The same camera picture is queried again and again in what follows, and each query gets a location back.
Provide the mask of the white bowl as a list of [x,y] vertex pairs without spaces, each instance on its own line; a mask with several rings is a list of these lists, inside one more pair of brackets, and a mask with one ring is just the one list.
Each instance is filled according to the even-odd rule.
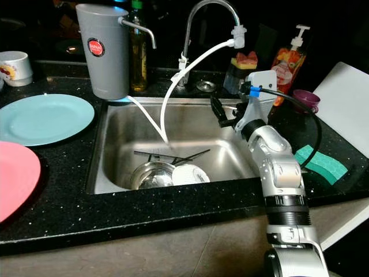
[[190,185],[196,183],[208,183],[210,177],[195,164],[181,164],[176,166],[172,172],[174,185]]

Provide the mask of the light blue plate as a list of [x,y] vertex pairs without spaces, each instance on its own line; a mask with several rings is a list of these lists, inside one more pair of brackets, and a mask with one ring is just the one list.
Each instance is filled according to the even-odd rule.
[[24,146],[57,143],[84,130],[94,117],[92,104],[77,96],[31,96],[0,109],[0,140]]

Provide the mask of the black sponge holder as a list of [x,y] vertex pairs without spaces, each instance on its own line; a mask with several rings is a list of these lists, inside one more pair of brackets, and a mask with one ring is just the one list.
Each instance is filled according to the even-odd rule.
[[241,69],[237,66],[230,64],[228,71],[225,74],[223,87],[225,91],[230,95],[237,95],[238,90],[245,82],[245,78],[255,69]]

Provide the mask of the stainless steel sink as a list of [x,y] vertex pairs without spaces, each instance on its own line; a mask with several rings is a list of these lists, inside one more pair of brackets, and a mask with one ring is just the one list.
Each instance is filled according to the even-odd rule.
[[219,127],[208,98],[168,101],[167,143],[148,121],[148,116],[158,121],[162,102],[160,98],[139,98],[137,104],[110,102],[104,106],[86,187],[88,193],[132,190],[133,171],[148,159],[133,151],[186,158],[210,149],[182,164],[195,164],[213,182],[258,177],[247,142],[232,128]]

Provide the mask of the chrome sink hole cap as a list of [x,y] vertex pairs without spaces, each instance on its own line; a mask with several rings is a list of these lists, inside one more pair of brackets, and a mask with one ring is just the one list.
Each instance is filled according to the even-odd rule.
[[196,89],[204,93],[215,92],[217,88],[217,85],[210,81],[200,81],[196,84]]

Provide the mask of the red and yellow sponge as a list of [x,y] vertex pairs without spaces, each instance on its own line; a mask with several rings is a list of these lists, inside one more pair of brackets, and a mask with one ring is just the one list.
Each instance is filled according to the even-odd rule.
[[256,69],[258,66],[258,57],[256,52],[251,51],[248,55],[243,53],[237,53],[235,58],[232,58],[230,63],[235,68],[246,70],[246,69]]

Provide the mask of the black chopstick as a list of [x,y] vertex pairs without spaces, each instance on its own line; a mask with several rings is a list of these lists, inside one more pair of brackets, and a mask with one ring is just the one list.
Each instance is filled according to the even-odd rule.
[[210,149],[206,149],[204,151],[201,151],[199,153],[196,153],[195,155],[190,155],[190,156],[185,156],[184,158],[175,158],[173,160],[174,166],[177,166],[177,164],[182,164],[182,163],[186,163],[186,162],[190,162],[193,159],[197,158],[198,156],[204,155],[205,153],[208,153],[208,151],[210,151]]
[[173,163],[173,164],[191,161],[191,158],[182,158],[181,156],[171,156],[171,155],[159,155],[156,153],[150,153],[150,152],[145,152],[145,151],[133,151],[133,153],[135,155],[145,155],[149,158],[149,161],[151,161],[152,158],[169,159],[170,163]]

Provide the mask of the orange dish soap pump bottle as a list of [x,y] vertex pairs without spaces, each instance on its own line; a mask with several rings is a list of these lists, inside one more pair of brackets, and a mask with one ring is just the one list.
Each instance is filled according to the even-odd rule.
[[298,34],[293,37],[288,47],[280,48],[275,55],[271,70],[277,75],[277,89],[285,95],[289,95],[290,87],[306,60],[306,52],[303,50],[303,34],[310,27],[297,25]]

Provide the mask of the white faucet diverter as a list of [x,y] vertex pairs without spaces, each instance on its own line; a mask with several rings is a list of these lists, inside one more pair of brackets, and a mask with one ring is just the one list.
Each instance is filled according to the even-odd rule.
[[231,34],[233,36],[233,48],[243,48],[245,46],[245,33],[247,29],[242,25],[234,26]]

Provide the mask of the purple cup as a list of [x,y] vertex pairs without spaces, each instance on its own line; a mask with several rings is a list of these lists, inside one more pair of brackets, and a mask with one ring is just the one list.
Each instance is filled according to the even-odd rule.
[[293,90],[293,98],[297,99],[308,108],[310,108],[314,113],[318,113],[318,103],[321,102],[321,98],[314,94],[313,92],[309,92],[303,89],[295,89]]

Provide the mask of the stainless steel bowl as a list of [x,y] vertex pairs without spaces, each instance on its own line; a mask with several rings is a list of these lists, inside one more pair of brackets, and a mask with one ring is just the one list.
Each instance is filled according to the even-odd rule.
[[163,188],[174,186],[173,164],[152,161],[138,166],[131,175],[131,189]]

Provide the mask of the oil bottle with green cap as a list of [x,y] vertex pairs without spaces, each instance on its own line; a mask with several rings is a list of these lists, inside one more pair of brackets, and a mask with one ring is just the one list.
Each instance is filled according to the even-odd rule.
[[[127,16],[127,20],[140,26],[145,26],[143,15],[142,0],[131,1],[131,13]],[[131,47],[131,88],[135,92],[142,92],[147,87],[147,69],[146,69],[146,50],[147,42],[146,32],[132,27],[129,29],[130,47]]]

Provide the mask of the chrome sink faucet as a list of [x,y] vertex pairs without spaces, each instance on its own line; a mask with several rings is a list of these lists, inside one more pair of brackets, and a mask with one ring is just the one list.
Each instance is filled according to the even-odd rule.
[[242,23],[240,23],[240,18],[238,16],[237,11],[235,10],[234,6],[232,5],[232,3],[227,2],[227,0],[201,0],[199,3],[196,3],[196,5],[190,11],[190,14],[189,14],[188,19],[187,19],[187,27],[186,27],[186,35],[185,35],[185,40],[184,40],[184,47],[183,47],[183,50],[181,52],[180,58],[178,60],[179,61],[178,67],[179,67],[180,71],[185,69],[186,66],[188,65],[187,51],[188,51],[188,47],[189,47],[189,44],[190,44],[191,27],[192,27],[192,24],[193,24],[194,17],[196,15],[196,13],[198,13],[200,8],[202,8],[205,5],[208,5],[209,3],[218,3],[218,5],[221,5],[221,6],[225,7],[232,14],[234,22],[235,22],[235,26],[243,25]]

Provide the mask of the green sponge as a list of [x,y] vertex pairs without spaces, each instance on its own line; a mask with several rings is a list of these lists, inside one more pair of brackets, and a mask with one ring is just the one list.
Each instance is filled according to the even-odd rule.
[[[297,150],[294,156],[298,163],[302,164],[306,161],[308,156],[311,155],[313,150],[314,149],[311,145],[305,145],[303,148]],[[330,185],[335,185],[339,179],[348,173],[348,169],[337,159],[332,158],[332,156],[324,155],[319,151],[317,151],[313,158],[308,162],[307,169],[317,173]]]

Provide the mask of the white cutting board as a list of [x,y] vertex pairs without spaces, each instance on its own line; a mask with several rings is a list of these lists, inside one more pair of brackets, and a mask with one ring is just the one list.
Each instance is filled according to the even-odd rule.
[[337,62],[313,93],[317,116],[369,159],[369,74]]

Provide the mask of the grey water filter canister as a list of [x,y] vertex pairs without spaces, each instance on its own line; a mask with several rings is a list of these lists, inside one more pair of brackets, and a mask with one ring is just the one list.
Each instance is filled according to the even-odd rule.
[[121,100],[130,92],[129,29],[146,32],[153,48],[155,34],[127,19],[124,8],[79,3],[76,6],[81,41],[94,94],[104,100]]

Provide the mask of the white printed mug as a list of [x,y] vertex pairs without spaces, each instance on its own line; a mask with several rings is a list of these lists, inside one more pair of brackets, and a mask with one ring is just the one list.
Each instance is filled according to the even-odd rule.
[[29,55],[20,51],[0,52],[0,74],[11,87],[23,87],[33,82]]

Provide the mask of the pink plate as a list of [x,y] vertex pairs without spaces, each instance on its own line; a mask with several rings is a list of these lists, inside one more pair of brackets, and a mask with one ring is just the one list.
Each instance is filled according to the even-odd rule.
[[18,210],[34,191],[40,178],[40,161],[31,149],[0,142],[0,221]]

